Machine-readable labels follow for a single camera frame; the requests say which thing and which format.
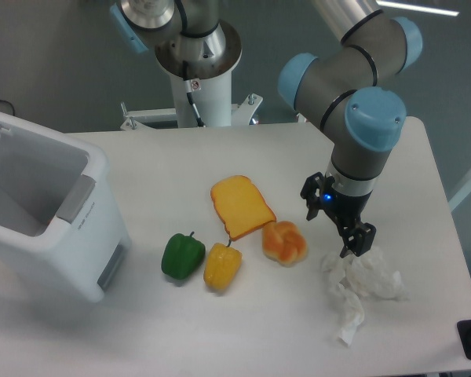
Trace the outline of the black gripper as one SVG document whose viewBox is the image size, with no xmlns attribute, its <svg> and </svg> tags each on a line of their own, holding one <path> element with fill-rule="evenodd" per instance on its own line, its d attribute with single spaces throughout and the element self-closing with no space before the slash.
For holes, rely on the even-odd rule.
<svg viewBox="0 0 471 377">
<path fill-rule="evenodd" d="M 360 257 L 371 249 L 377 229 L 374 225 L 362 222 L 361 213 L 370 193 L 363 196 L 348 196 L 333 187 L 333 177 L 317 172 L 306 178 L 300 192 L 307 207 L 306 220 L 311 221 L 322 210 L 337 226 L 343 241 L 340 257 L 349 254 Z"/>
</svg>

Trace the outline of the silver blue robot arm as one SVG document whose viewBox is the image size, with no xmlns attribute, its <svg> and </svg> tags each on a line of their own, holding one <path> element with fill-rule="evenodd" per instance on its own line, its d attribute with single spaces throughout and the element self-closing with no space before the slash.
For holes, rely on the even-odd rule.
<svg viewBox="0 0 471 377">
<path fill-rule="evenodd" d="M 279 95 L 334 145 L 328 168 L 307 178 L 301 197 L 308 218 L 323 212 L 342 238 L 342 255 L 371 249 L 376 229 L 361 219 L 407 110 L 379 83 L 413 64 L 422 35 L 404 17 L 388 18 L 374 1 L 314 4 L 341 50 L 321 60 L 300 53 L 283 67 Z M 138 53 L 152 49 L 170 76 L 180 127 L 232 123 L 232 69 L 239 34 L 216 1 L 117 1 L 111 16 Z"/>
</svg>

